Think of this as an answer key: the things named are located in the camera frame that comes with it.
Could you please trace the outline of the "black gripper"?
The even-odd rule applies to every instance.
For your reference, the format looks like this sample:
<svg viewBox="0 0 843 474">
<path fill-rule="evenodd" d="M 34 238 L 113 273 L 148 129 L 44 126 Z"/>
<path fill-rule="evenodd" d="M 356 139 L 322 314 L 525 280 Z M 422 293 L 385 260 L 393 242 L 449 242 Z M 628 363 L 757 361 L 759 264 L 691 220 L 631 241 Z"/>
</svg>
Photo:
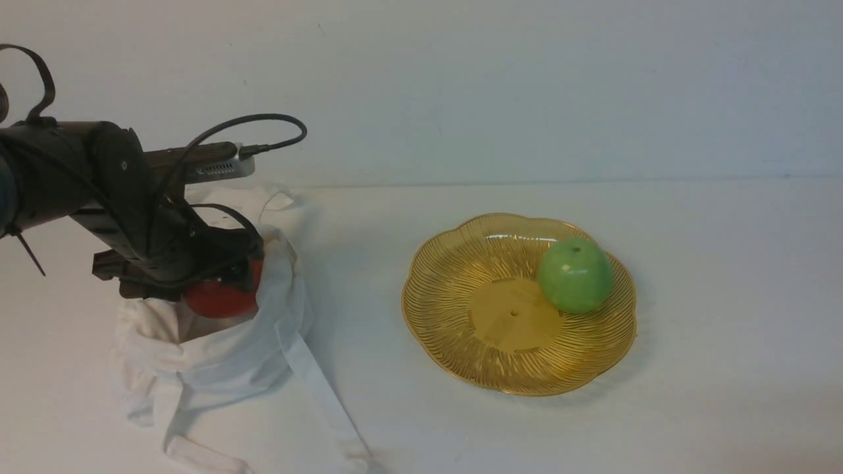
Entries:
<svg viewBox="0 0 843 474">
<path fill-rule="evenodd" d="M 257 288 L 255 262 L 264 257 L 264 240 L 255 228 L 200 229 L 193 211 L 152 207 L 150 196 L 114 191 L 109 209 L 91 203 L 71 215 L 109 247 L 93 257 L 97 279 L 118 280 L 125 299 L 177 301 L 193 282 L 209 277 L 238 290 Z"/>
</svg>

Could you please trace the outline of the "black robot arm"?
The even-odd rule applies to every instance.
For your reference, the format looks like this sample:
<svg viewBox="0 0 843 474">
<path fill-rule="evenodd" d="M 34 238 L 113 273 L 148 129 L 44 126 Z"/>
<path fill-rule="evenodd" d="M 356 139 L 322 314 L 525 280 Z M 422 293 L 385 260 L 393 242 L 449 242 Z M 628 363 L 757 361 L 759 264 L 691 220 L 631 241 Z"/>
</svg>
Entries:
<svg viewBox="0 0 843 474">
<path fill-rule="evenodd" d="M 108 121 L 19 121 L 2 131 L 2 237 L 72 219 L 108 247 L 92 273 L 117 280 L 124 299 L 179 301 L 203 282 L 253 292 L 264 255 L 255 225 L 219 206 L 238 226 L 214 227 L 186 200 L 200 168 L 238 152 L 233 143 L 145 152 L 135 132 Z"/>
</svg>

